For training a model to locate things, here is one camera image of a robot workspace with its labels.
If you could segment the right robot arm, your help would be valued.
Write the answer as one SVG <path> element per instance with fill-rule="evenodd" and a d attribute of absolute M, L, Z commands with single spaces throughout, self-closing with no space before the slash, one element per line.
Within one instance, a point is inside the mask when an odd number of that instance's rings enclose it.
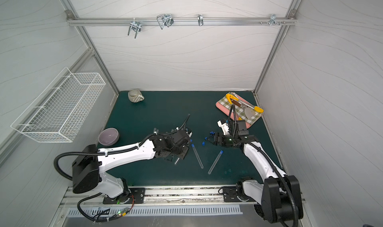
<path fill-rule="evenodd" d="M 271 160 L 255 136 L 215 133 L 208 140 L 216 146 L 239 148 L 262 178 L 262 183 L 244 178 L 235 188 L 223 187 L 225 202 L 255 202 L 255 212 L 263 220 L 284 227 L 288 222 L 294 227 L 299 225 L 304 217 L 300 183 Z"/>

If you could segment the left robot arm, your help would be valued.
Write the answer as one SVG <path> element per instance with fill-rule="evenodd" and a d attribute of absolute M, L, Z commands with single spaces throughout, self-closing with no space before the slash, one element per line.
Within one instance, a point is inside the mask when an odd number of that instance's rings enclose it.
<path fill-rule="evenodd" d="M 98 149 L 87 146 L 81 152 L 65 152 L 55 157 L 53 166 L 64 178 L 72 181 L 72 191 L 82 194 L 97 191 L 123 204 L 132 199 L 126 180 L 108 171 L 129 163 L 177 156 L 184 159 L 191 144 L 192 131 L 181 128 L 169 133 L 153 133 L 139 143 Z"/>

